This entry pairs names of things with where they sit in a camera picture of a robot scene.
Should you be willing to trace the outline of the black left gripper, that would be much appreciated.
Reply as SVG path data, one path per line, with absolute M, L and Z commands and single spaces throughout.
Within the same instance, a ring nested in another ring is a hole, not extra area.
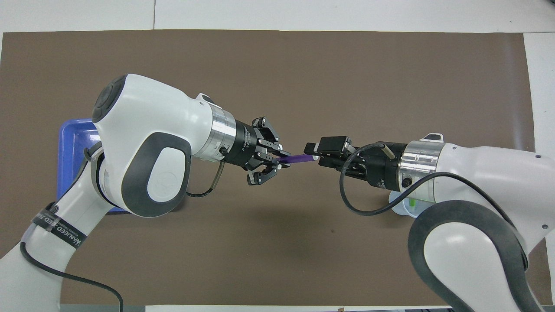
M 236 135 L 228 150 L 227 162 L 247 170 L 248 185 L 262 185 L 278 173 L 282 164 L 278 159 L 261 161 L 253 158 L 253 155 L 262 152 L 262 148 L 277 157 L 291 156 L 291 153 L 279 144 L 279 134 L 266 117 L 254 119 L 252 126 L 235 120 L 235 127 Z M 262 165 L 265 166 L 262 171 L 255 171 Z

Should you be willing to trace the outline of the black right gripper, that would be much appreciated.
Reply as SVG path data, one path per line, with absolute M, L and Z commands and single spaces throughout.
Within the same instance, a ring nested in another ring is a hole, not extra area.
M 380 142 L 393 152 L 395 158 L 389 158 L 380 148 L 369 148 L 349 165 L 346 176 L 365 180 L 369 185 L 381 189 L 400 191 L 398 166 L 407 146 L 405 143 Z M 317 143 L 307 143 L 304 153 L 320 156 L 320 166 L 341 172 L 347 157 L 353 153 L 351 139 L 348 136 L 325 136 Z

